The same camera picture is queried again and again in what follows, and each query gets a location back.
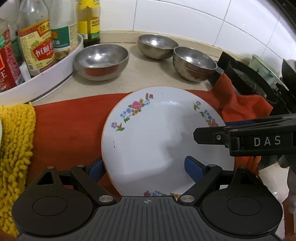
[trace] screw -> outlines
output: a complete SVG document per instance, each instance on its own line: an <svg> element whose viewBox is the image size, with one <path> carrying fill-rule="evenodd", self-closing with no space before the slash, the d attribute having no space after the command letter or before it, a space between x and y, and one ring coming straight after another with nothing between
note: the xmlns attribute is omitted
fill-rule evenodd
<svg viewBox="0 0 296 241"><path fill-rule="evenodd" d="M195 198L191 195L183 195L180 197L180 200L182 202L193 202L195 200Z"/></svg>
<svg viewBox="0 0 296 241"><path fill-rule="evenodd" d="M110 195L103 195L99 197L100 202L111 202L113 201L113 197Z"/></svg>

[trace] yellow microfiber cloth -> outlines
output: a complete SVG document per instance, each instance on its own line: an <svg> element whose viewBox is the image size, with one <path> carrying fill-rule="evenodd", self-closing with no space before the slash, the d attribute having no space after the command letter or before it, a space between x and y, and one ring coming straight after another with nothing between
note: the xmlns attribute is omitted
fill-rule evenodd
<svg viewBox="0 0 296 241"><path fill-rule="evenodd" d="M11 208L25 189L30 157L33 155L36 114L31 104L0 105L0 120L0 228L17 237Z"/></svg>

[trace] blue gripper pad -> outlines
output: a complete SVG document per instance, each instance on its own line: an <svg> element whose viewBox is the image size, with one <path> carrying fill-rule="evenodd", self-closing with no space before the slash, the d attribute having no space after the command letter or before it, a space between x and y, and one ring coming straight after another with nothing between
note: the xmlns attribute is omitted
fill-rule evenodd
<svg viewBox="0 0 296 241"><path fill-rule="evenodd" d="M197 183L205 175L204 169L197 165L192 159L188 156L185 158L184 167L187 174L192 178L192 180Z"/></svg>
<svg viewBox="0 0 296 241"><path fill-rule="evenodd" d="M88 175L91 179L93 179L95 182L98 182L102 176L105 174L105 167L103 164L103 160L97 160L94 162L94 164L89 168Z"/></svg>
<svg viewBox="0 0 296 241"><path fill-rule="evenodd" d="M245 126L251 125L253 122L251 120L242 120L242 121L234 121L234 122L226 122L226 126Z"/></svg>

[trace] orange cloth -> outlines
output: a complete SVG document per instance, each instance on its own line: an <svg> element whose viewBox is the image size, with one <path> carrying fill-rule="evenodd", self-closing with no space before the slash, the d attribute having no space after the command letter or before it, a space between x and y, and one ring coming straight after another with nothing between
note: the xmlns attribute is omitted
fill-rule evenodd
<svg viewBox="0 0 296 241"><path fill-rule="evenodd" d="M225 122L268 116L272 110L261 96L237 95L225 74L211 91L190 92L209 103ZM99 95L36 106L34 149L27 184L47 166L69 170L74 165L88 165L98 158L104 123L113 107L126 95ZM259 160L236 158L235 167L247 166L256 172ZM118 197L106 175L99 184Z"/></svg>

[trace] white round tray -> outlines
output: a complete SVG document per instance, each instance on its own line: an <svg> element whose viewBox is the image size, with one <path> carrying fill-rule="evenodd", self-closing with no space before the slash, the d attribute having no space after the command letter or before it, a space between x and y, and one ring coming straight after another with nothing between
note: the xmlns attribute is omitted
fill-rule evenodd
<svg viewBox="0 0 296 241"><path fill-rule="evenodd" d="M61 82L65 83L65 80L74 72L73 59L75 55L83 49L83 39L81 35L78 35L78 42L78 47L53 67L19 86L0 93L0 105L7 106L27 103L39 99L40 96L45 97L46 93L52 92L56 90L57 87L61 86Z"/></svg>

